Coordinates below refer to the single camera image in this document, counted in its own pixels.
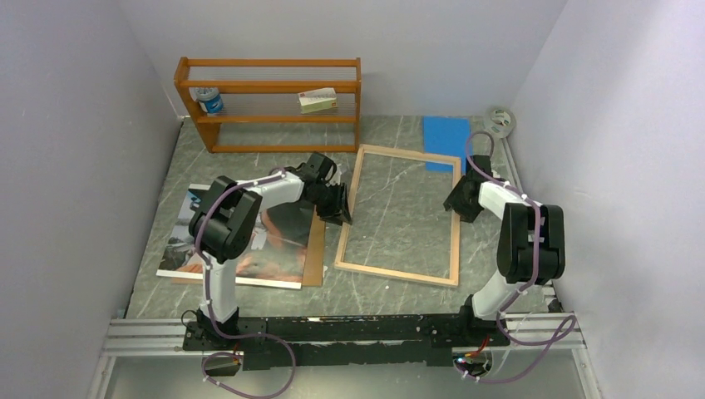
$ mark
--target blue paper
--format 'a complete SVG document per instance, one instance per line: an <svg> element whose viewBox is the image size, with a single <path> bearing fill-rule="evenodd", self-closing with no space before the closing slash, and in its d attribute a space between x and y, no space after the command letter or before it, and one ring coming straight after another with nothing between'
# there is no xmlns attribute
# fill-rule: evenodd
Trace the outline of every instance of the blue paper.
<svg viewBox="0 0 705 399"><path fill-rule="evenodd" d="M465 173L465 143L470 135L470 122L462 118L444 118L440 116L423 117L423 150L426 153L457 156L461 160ZM433 162L426 163L426 170L431 172L452 172L452 165Z"/></svg>

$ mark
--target small carton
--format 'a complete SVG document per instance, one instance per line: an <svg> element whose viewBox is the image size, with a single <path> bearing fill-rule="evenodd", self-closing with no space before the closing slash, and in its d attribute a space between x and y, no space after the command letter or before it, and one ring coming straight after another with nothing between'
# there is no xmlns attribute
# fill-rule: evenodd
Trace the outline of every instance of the small carton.
<svg viewBox="0 0 705 399"><path fill-rule="evenodd" d="M301 113L327 110L338 106L338 99L332 87L323 89L304 91L298 94L298 102L301 104Z"/></svg>

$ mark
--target gray marble table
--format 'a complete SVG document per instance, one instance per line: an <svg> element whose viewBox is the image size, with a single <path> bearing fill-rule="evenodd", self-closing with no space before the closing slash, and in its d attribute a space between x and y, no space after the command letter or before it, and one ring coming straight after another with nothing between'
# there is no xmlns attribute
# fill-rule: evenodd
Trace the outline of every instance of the gray marble table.
<svg viewBox="0 0 705 399"><path fill-rule="evenodd" d="M362 143L422 150L420 116L369 116L361 122ZM226 126L227 144L301 142L347 143L349 126ZM488 151L488 140L474 139L477 154ZM355 154L328 154L352 170ZM209 154L198 132L186 120L160 196L145 255L135 281L128 318L177 318L198 307L200 284L172 283L156 276L166 240L190 183L209 184L218 175L235 180L266 175L278 165L298 165L306 154ZM501 145L492 156L493 169L514 180ZM450 214L442 202L451 190L450 174L426 171L423 163L367 155L353 212L345 260L413 273L447 277ZM238 286L241 316L319 316L350 314L455 313L467 296L477 292L496 270L495 253L500 221L483 212L474 224L461 225L460 285L443 288L333 268L340 228L328 224L323 286L285 290ZM513 312L545 312L540 289L513 305Z"/></svg>

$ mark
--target empty picture frame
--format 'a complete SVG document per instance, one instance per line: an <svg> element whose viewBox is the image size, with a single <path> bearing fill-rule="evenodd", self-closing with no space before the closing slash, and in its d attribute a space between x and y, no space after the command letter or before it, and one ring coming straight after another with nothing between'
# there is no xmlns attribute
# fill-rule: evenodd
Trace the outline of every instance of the empty picture frame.
<svg viewBox="0 0 705 399"><path fill-rule="evenodd" d="M352 183L350 184L350 193L348 195L348 203L350 205L350 213L352 214L355 206L355 197L357 195L357 186L360 183L360 174L362 173L362 159L365 154L381 155L381 156L391 156L396 158L401 158L404 160L419 160L423 162L436 162L439 164L447 164L453 166L453 181L451 187L448 187L448 192L450 193L453 187L458 183L461 178L461 159L455 156L438 155L438 154L424 154L418 151L411 150L400 150L398 148L387 148L377 145L360 145L357 151L357 159L355 161L355 170L352 173ZM458 276L459 276L459 262L460 262L460 240L461 240L461 218L455 212L452 212L451 216L451 264L450 264L450 274L449 278L441 278L434 276L427 276L425 274L419 273L408 273L397 270L390 270L382 267L367 266L363 264L351 264L343 261L345 256L345 248L348 245L348 235L350 234L350 225L343 224L343 229L340 232L340 241L338 242L338 251L335 254L335 268L340 268L343 270L350 270L353 272L374 274L376 276L382 276L387 278L399 278L407 281L415 281L418 283L431 283L436 285L442 285L446 287L457 287L458 286Z"/></svg>

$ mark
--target roll of tape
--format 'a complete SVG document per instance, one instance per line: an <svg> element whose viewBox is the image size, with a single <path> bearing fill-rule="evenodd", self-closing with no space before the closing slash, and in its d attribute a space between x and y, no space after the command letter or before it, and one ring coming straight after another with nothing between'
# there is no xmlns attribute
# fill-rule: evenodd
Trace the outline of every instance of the roll of tape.
<svg viewBox="0 0 705 399"><path fill-rule="evenodd" d="M485 112L483 119L485 130L498 139L507 137L514 126L516 126L516 118L506 108L501 106L491 106Z"/></svg>

